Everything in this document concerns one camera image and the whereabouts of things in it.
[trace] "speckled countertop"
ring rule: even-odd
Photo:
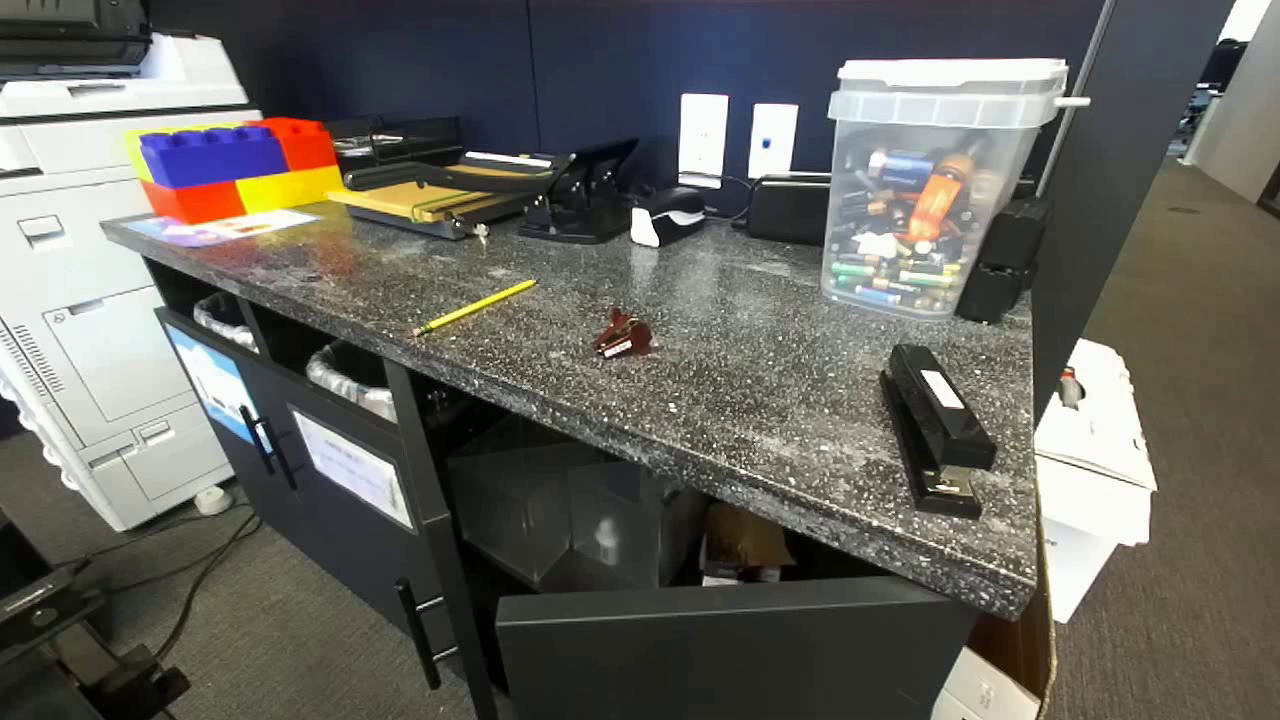
[[[212,247],[158,244],[142,218],[106,234],[996,616],[1035,592],[1027,325],[840,307],[819,290],[814,247],[731,226],[662,252],[513,232],[480,247],[306,210],[315,225]],[[412,334],[522,277],[537,290]],[[660,350],[601,359],[592,334],[612,304],[644,316]],[[912,509],[874,380],[902,338],[941,357],[999,442],[996,472],[974,475],[981,521]]]

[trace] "pencil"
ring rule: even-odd
[[[476,316],[476,310],[486,310],[490,304],[504,304],[504,301],[513,301],[513,297],[520,297],[520,290],[531,290],[531,287],[537,287],[537,279],[527,277],[527,279],[520,279],[520,285],[513,285],[513,287],[498,287],[498,290],[490,290],[490,297],[480,297],[476,304],[464,304],[464,307],[456,307],[456,310],[432,316],[432,320],[420,325],[412,334],[436,332],[436,327],[456,325],[456,320]]]

